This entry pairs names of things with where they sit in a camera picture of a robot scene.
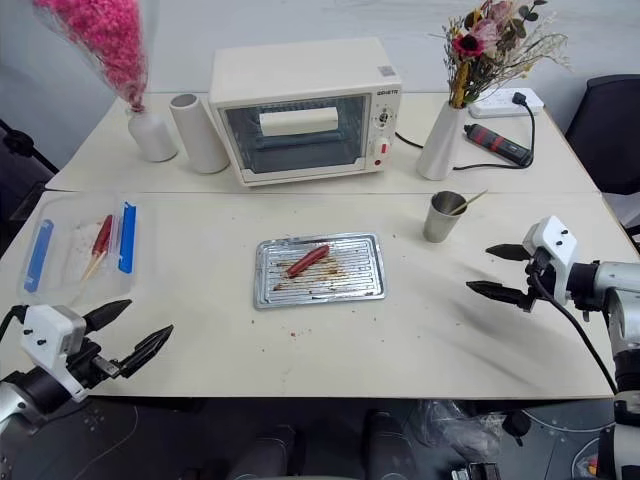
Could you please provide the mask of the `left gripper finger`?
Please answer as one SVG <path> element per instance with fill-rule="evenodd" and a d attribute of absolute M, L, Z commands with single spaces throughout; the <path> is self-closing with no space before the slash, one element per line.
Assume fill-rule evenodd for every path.
<path fill-rule="evenodd" d="M 86 332 L 99 331 L 115 321 L 130 305 L 130 299 L 109 302 L 84 315 Z"/>
<path fill-rule="evenodd" d="M 134 351 L 119 363 L 119 375 L 130 378 L 151 361 L 170 338 L 174 326 L 153 332 L 134 347 Z"/>

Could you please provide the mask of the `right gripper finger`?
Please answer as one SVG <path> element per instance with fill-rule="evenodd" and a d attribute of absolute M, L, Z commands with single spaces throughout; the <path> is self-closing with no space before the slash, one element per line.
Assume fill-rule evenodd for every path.
<path fill-rule="evenodd" d="M 532 299 L 520 290 L 486 280 L 468 281 L 466 286 L 488 299 L 515 305 L 525 312 L 531 311 Z"/>
<path fill-rule="evenodd" d="M 528 261 L 531 254 L 521 244 L 498 244 L 488 247 L 486 253 L 510 261 Z"/>

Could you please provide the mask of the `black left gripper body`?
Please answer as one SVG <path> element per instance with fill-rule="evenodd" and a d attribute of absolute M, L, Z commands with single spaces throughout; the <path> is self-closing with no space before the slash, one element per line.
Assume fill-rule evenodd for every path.
<path fill-rule="evenodd" d="M 80 385 L 92 390 L 108 379 L 116 379 L 121 375 L 121 368 L 116 360 L 107 360 L 100 355 L 102 348 L 84 338 L 80 349 L 67 357 L 66 367 Z"/>

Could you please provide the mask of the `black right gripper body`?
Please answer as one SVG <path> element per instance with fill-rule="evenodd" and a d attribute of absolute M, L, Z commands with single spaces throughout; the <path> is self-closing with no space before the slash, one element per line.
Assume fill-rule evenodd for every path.
<path fill-rule="evenodd" d="M 553 289 L 548 289 L 543 282 L 543 277 L 546 269 L 550 266 L 550 261 L 551 255 L 545 249 L 537 248 L 525 267 L 528 292 L 525 295 L 524 311 L 531 311 L 538 300 L 544 300 L 551 305 L 556 304 L 552 295 Z"/>

